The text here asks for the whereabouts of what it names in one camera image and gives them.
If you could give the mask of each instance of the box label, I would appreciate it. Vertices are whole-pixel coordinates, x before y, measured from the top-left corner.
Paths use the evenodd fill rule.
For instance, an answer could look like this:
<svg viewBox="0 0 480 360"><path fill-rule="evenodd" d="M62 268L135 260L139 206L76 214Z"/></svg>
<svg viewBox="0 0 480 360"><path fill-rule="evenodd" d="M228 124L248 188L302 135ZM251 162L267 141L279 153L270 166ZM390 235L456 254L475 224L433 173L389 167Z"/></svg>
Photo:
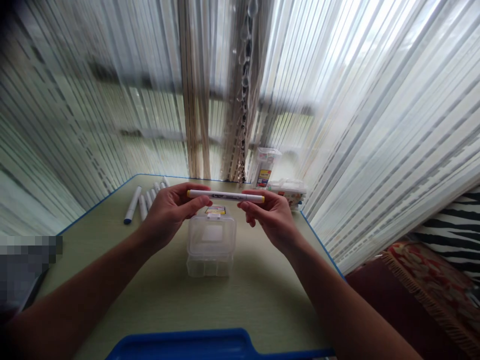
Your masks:
<svg viewBox="0 0 480 360"><path fill-rule="evenodd" d="M260 173L258 174L258 180L256 181L256 186L266 188L267 184L269 183L271 173L272 170L260 170Z"/></svg>
<svg viewBox="0 0 480 360"><path fill-rule="evenodd" d="M205 214L225 215L226 213L225 206L209 206L205 211Z"/></svg>

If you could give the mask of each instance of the zebra print fabric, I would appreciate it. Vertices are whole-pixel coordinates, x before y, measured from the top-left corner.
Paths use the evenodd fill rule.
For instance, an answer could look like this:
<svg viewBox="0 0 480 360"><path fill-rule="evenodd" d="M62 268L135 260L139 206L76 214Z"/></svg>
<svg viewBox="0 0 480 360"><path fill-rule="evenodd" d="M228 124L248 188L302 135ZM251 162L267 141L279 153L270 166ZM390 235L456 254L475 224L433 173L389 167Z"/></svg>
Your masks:
<svg viewBox="0 0 480 360"><path fill-rule="evenodd" d="M480 284L480 186L415 229L413 237Z"/></svg>

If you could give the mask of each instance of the fringe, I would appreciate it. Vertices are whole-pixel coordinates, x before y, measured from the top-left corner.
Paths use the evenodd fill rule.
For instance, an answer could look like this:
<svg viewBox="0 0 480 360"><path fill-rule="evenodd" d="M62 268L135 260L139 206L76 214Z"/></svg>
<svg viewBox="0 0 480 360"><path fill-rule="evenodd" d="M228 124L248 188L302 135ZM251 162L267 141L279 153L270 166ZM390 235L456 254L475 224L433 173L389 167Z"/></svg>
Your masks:
<svg viewBox="0 0 480 360"><path fill-rule="evenodd" d="M480 342L465 328L452 314L445 310L414 280L412 275L404 269L403 265L389 252L383 252L383 262L402 285L413 294L418 302L425 308L432 318L445 330L447 335L470 358L480 359Z"/></svg>

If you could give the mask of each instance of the hand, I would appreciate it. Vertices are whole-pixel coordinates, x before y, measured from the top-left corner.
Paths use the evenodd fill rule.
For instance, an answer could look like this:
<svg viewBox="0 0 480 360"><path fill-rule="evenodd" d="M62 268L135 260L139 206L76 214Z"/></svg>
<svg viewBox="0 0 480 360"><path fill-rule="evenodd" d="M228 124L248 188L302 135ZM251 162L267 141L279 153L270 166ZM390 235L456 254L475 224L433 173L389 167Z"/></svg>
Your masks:
<svg viewBox="0 0 480 360"><path fill-rule="evenodd" d="M282 253L303 240L292 217L288 200L267 190L244 190L243 194L263 195L265 203L242 201L237 206L245 211L246 222L253 228L260 223L271 243Z"/></svg>
<svg viewBox="0 0 480 360"><path fill-rule="evenodd" d="M210 190L206 185L185 182L160 190L137 232L153 246L164 248L174 237L185 219L190 219L204 206L211 206L208 196L187 197L187 190Z"/></svg>

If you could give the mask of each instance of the plastic box lid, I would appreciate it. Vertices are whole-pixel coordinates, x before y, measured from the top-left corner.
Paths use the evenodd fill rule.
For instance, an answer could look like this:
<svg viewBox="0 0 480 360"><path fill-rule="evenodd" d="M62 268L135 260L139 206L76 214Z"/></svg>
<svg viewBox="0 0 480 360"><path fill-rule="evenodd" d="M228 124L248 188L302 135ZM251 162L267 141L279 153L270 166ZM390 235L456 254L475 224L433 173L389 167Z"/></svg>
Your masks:
<svg viewBox="0 0 480 360"><path fill-rule="evenodd" d="M279 159L282 156L282 153L275 148L258 147L257 156L261 162L268 161L273 163L275 159Z"/></svg>
<svg viewBox="0 0 480 360"><path fill-rule="evenodd" d="M237 222L226 206L213 205L190 219L187 251L193 256L229 255L235 250Z"/></svg>
<svg viewBox="0 0 480 360"><path fill-rule="evenodd" d="M302 180L294 178L281 178L280 180L269 181L267 188L269 191L279 192L292 192L306 194L307 187Z"/></svg>

